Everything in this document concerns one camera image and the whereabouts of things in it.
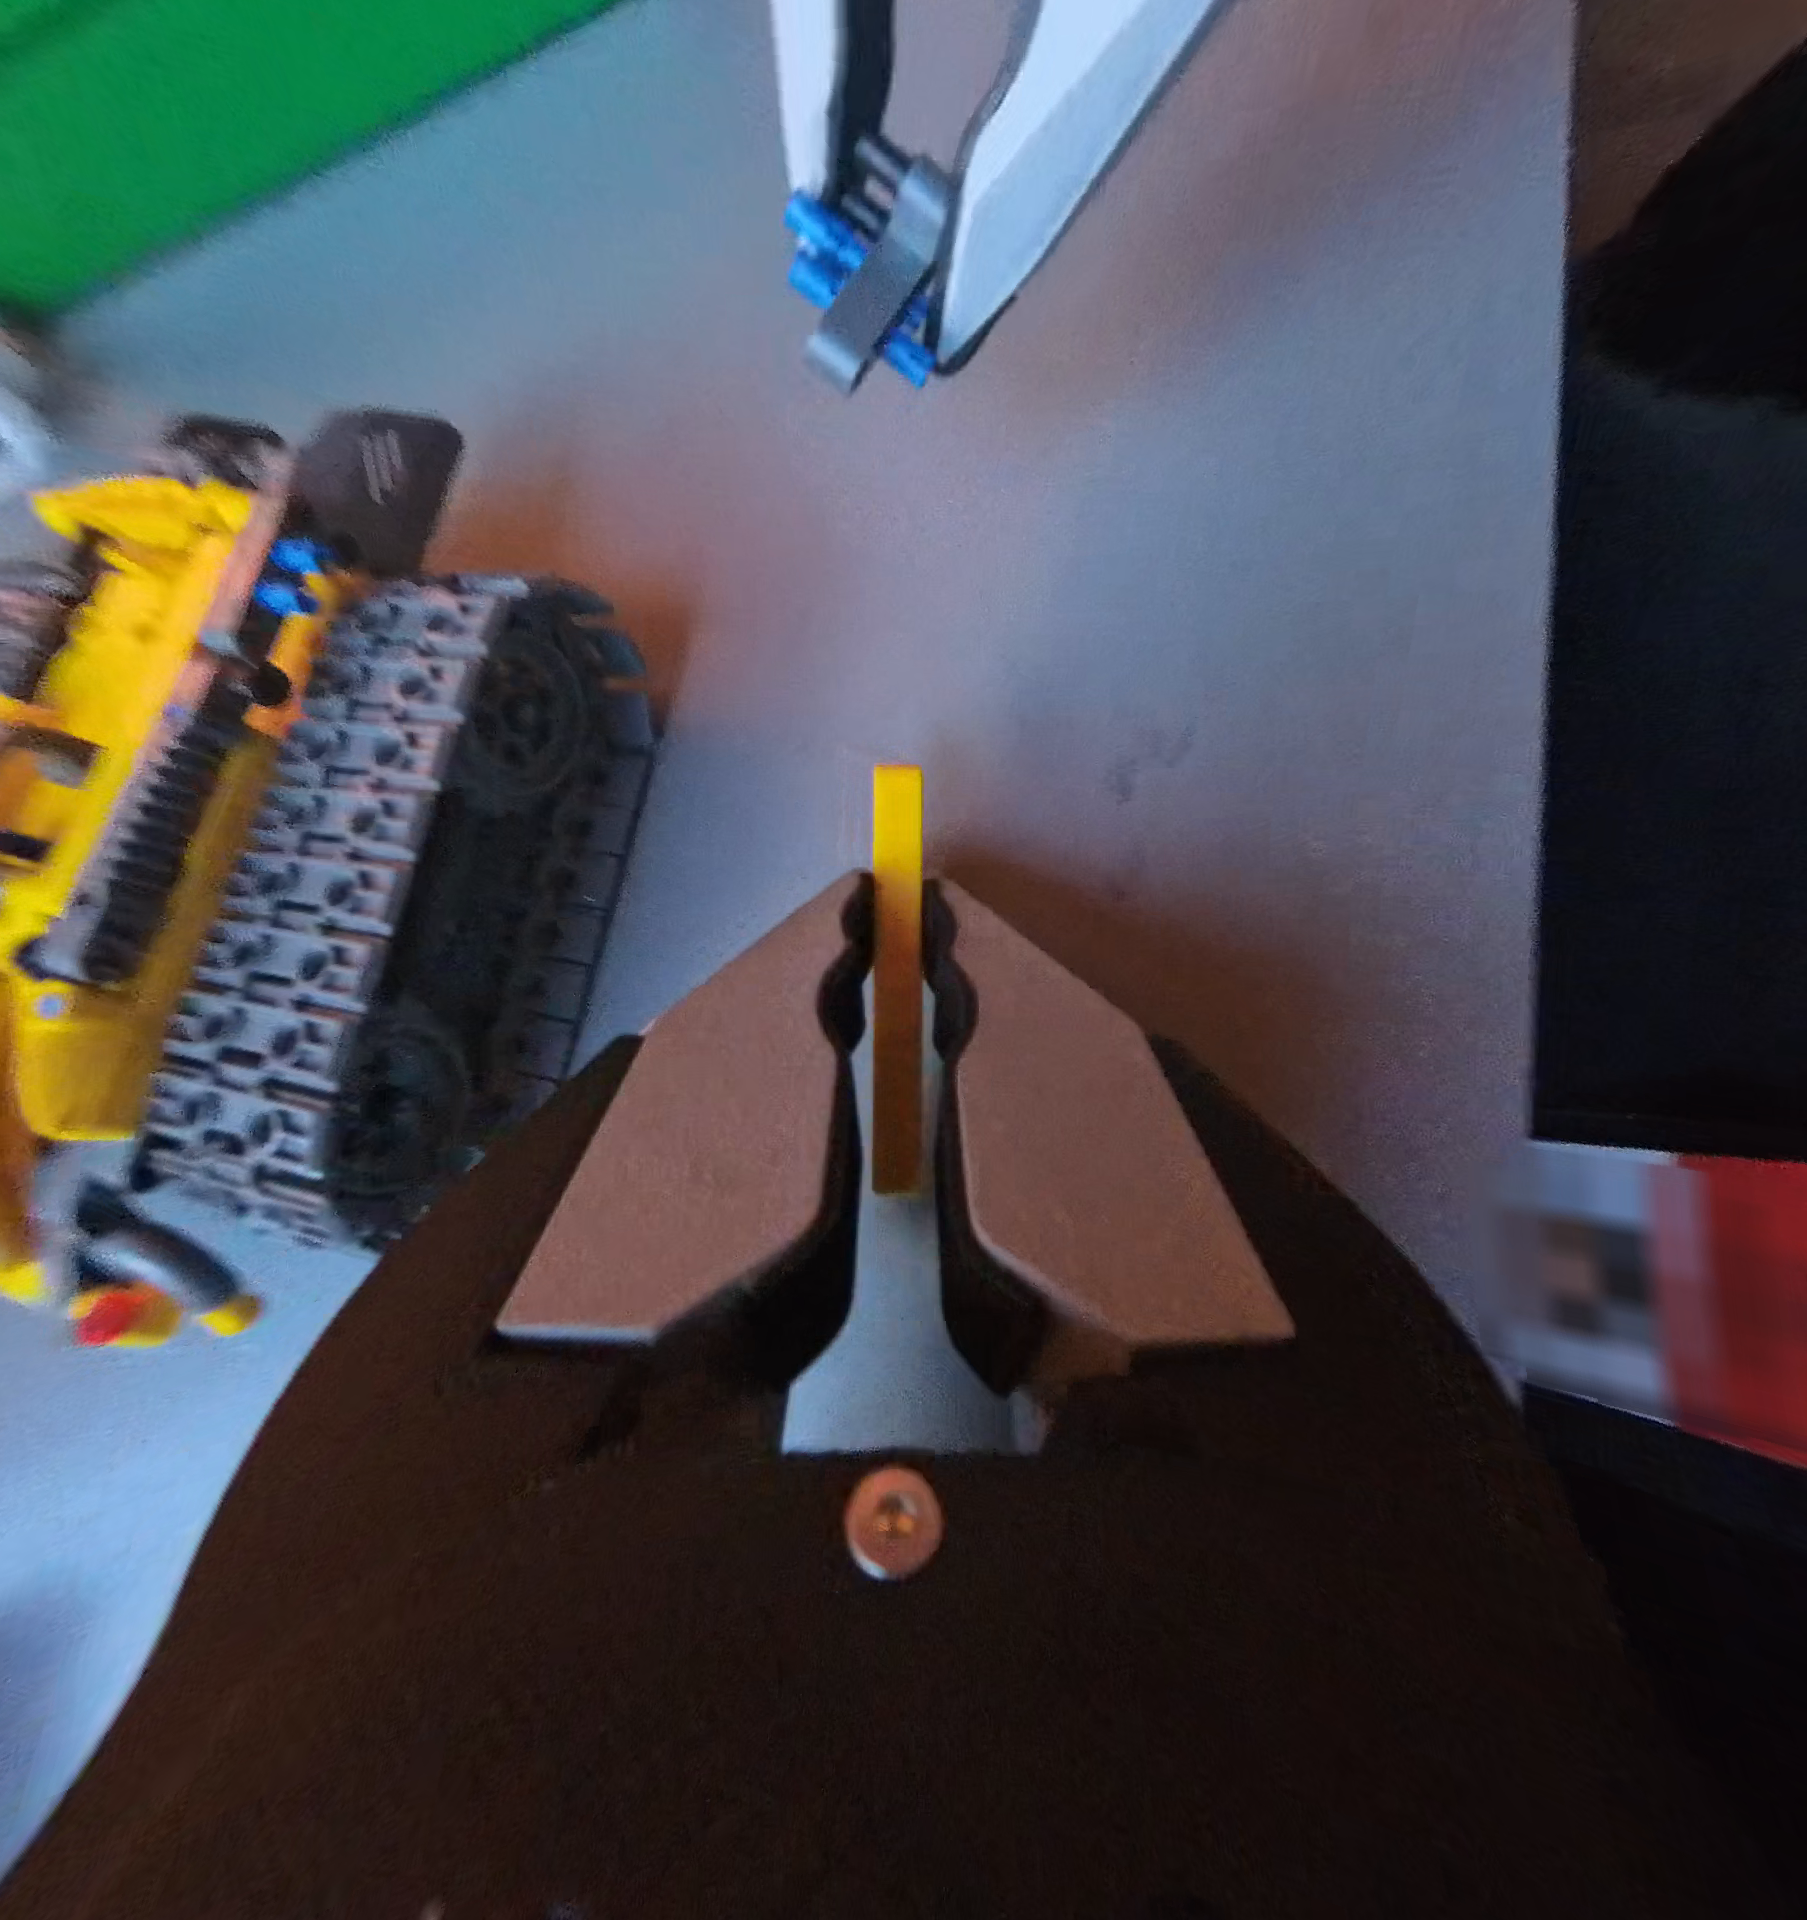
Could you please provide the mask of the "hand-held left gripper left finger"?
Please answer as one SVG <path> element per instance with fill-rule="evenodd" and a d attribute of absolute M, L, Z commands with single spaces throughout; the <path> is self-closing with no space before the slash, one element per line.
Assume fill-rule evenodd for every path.
<path fill-rule="evenodd" d="M 854 1292 L 864 877 L 843 875 L 638 1039 L 495 1333 L 792 1385 Z"/>

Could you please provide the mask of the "grey toy beam blue pins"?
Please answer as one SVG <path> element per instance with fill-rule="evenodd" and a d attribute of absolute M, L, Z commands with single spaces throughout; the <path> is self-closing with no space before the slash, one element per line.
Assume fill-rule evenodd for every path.
<path fill-rule="evenodd" d="M 936 161 L 878 132 L 854 139 L 834 197 L 788 197 L 788 285 L 817 313 L 804 359 L 834 394 L 851 395 L 878 368 L 917 390 L 936 373 L 933 309 L 955 205 Z"/>

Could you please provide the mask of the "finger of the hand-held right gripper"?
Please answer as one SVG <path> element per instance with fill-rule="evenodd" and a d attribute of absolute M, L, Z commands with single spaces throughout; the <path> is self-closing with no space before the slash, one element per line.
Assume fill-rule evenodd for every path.
<path fill-rule="evenodd" d="M 857 151 L 885 132 L 893 2 L 772 2 L 772 53 L 792 194 L 821 205 L 862 180 Z"/>
<path fill-rule="evenodd" d="M 959 373 L 1187 70 L 1216 2 L 1036 2 L 968 119 L 935 271 L 935 356 Z"/>

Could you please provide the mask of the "grey desk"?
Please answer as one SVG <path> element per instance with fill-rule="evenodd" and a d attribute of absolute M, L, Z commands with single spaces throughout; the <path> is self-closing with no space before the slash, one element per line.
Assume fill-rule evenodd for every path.
<path fill-rule="evenodd" d="M 953 378 L 834 394 L 767 5 L 615 5 L 79 304 L 86 428 L 447 418 L 666 737 L 595 1057 L 283 1374 L 0 1307 L 0 1916 L 1494 1916 L 1615 1646 L 1452 1319 L 1531 1037 L 1565 5 L 1227 5 Z M 1147 1037 L 1294 1321 L 995 1397 L 870 1186 L 872 767 Z M 788 1387 L 495 1321 L 646 1030 L 864 877 Z"/>

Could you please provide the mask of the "long yellow toy beam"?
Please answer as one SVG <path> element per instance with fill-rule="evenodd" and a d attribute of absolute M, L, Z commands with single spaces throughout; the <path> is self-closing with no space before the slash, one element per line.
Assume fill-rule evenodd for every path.
<path fill-rule="evenodd" d="M 872 767 L 870 1186 L 888 1200 L 924 1180 L 924 771 Z"/>

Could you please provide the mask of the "yellow toy tracked robot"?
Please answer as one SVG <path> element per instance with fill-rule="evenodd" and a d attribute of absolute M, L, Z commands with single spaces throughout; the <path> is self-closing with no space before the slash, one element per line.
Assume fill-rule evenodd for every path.
<path fill-rule="evenodd" d="M 381 1251 L 567 1077 L 655 755 L 598 591 L 427 573 L 461 436 L 171 421 L 0 567 L 0 1299 L 243 1335 L 172 1193 Z"/>

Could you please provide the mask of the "green plastic bin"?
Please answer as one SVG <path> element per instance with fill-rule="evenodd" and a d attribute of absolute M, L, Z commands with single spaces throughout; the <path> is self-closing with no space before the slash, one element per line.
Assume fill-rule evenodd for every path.
<path fill-rule="evenodd" d="M 56 316 L 609 2 L 0 2 L 0 305 Z"/>

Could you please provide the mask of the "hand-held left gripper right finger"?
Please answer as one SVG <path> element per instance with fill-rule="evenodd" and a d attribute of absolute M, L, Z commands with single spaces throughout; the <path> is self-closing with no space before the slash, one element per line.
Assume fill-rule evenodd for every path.
<path fill-rule="evenodd" d="M 1294 1321 L 1145 1031 L 955 882 L 924 899 L 939 1301 L 995 1395 L 1275 1348 Z"/>

